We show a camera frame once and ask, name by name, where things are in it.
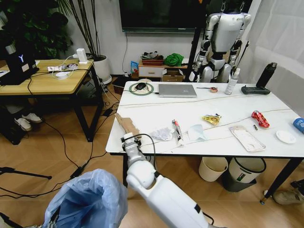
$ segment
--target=green plant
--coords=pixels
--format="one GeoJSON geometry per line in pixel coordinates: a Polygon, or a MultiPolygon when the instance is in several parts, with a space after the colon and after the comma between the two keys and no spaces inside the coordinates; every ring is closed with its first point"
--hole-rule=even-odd
{"type": "Polygon", "coordinates": [[[69,0],[57,0],[58,12],[63,13],[66,16],[72,15],[71,6],[69,0]]]}
{"type": "Polygon", "coordinates": [[[68,19],[55,11],[58,6],[55,0],[0,0],[8,19],[2,33],[16,48],[30,48],[36,59],[56,58],[71,44],[65,28],[68,19]]]}
{"type": "Polygon", "coordinates": [[[73,15],[76,19],[77,25],[86,41],[86,44],[91,52],[91,55],[95,61],[101,60],[100,57],[100,44],[99,44],[99,37],[98,37],[98,31],[96,28],[96,13],[95,13],[95,0],[91,0],[91,14],[93,15],[93,25],[94,25],[94,34],[95,37],[93,39],[91,29],[90,29],[90,23],[87,18],[87,12],[85,7],[85,0],[77,0],[77,4],[80,11],[80,18],[78,16],[75,4],[73,0],[69,0],[70,6],[73,12],[73,15]]]}

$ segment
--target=black screen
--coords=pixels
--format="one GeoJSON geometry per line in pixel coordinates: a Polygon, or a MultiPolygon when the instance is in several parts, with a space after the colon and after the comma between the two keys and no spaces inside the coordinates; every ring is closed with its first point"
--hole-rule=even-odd
{"type": "MultiPolygon", "coordinates": [[[[246,0],[248,12],[252,0],[246,0]]],[[[220,12],[222,0],[119,0],[124,32],[193,32],[208,14],[220,12]]]]}

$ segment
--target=shoe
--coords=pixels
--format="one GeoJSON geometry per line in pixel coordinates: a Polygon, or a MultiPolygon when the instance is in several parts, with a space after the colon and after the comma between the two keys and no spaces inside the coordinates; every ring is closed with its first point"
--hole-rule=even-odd
{"type": "Polygon", "coordinates": [[[15,119],[15,123],[18,124],[25,132],[32,130],[32,126],[30,125],[29,121],[24,118],[15,119]]]}
{"type": "Polygon", "coordinates": [[[304,203],[304,196],[298,190],[276,191],[273,198],[281,205],[304,203]]]}
{"type": "Polygon", "coordinates": [[[35,113],[30,113],[28,115],[22,115],[22,117],[32,123],[38,124],[42,122],[42,119],[35,113]]]}

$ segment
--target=white dish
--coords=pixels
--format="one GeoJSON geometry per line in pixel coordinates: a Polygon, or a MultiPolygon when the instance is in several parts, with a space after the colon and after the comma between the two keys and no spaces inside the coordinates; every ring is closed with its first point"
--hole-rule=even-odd
{"type": "Polygon", "coordinates": [[[296,142],[296,138],[287,131],[277,131],[275,134],[279,140],[287,144],[293,144],[296,142]]]}

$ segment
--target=blue cup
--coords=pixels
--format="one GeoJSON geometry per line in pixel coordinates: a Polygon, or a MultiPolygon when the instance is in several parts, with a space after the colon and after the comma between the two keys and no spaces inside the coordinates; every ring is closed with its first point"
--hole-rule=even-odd
{"type": "Polygon", "coordinates": [[[294,121],[294,126],[299,129],[300,132],[304,133],[304,119],[303,118],[297,118],[294,121]]]}

